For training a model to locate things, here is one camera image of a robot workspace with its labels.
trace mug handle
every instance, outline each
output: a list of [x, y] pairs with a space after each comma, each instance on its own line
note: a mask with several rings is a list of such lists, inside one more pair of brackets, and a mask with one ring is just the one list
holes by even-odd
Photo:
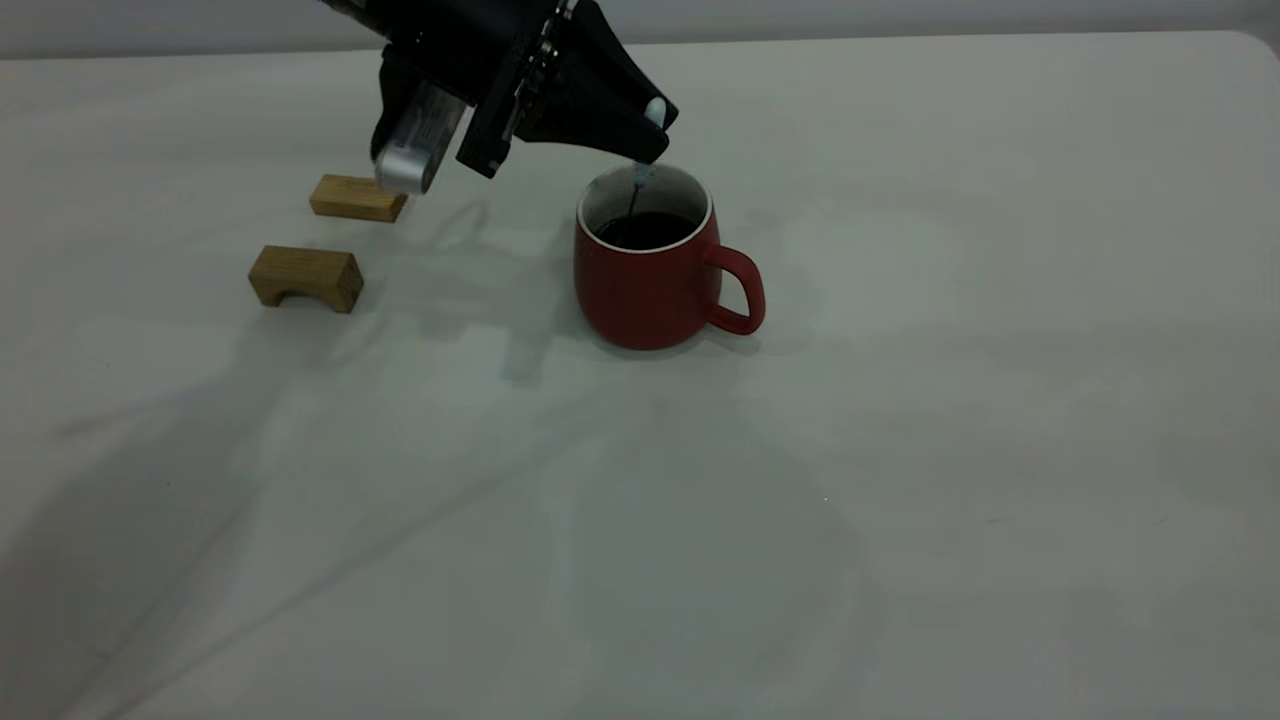
[[760, 279], [760, 269], [746, 255], [718, 245], [707, 254], [707, 264], [730, 273], [742, 283], [749, 313], [740, 315], [727, 307], [717, 307], [710, 323], [733, 334], [754, 334], [764, 324], [764, 281]]

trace wooden arch block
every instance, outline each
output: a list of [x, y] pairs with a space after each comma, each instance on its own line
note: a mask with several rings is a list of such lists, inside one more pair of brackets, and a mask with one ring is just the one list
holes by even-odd
[[365, 278], [351, 252], [303, 250], [269, 245], [248, 273], [257, 299], [268, 307], [279, 307], [287, 295], [316, 297], [348, 314], [356, 307]]

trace stirring stick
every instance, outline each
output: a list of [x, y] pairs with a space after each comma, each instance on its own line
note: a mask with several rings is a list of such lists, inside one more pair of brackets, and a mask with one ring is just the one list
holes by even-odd
[[[654, 97], [649, 101], [649, 106], [644, 109], [644, 117], [658, 128], [663, 128], [667, 124], [667, 101], [662, 97]], [[644, 163], [636, 163], [636, 187], [631, 193], [631, 206], [627, 208], [627, 219], [630, 220], [636, 211], [636, 200], [640, 199], [640, 190], [649, 182], [653, 177], [653, 165], [645, 165]]]

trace white table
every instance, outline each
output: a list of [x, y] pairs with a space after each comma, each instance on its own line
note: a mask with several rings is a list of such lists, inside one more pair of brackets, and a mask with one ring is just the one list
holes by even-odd
[[1280, 714], [1270, 51], [635, 54], [755, 338], [593, 338], [593, 151], [314, 217], [374, 53], [0, 64], [0, 716]]

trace dark liquid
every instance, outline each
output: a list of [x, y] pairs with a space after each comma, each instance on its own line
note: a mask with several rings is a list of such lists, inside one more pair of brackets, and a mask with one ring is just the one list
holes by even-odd
[[640, 213], [605, 223], [595, 234], [622, 250], [658, 250], [694, 234], [698, 223], [666, 213]]

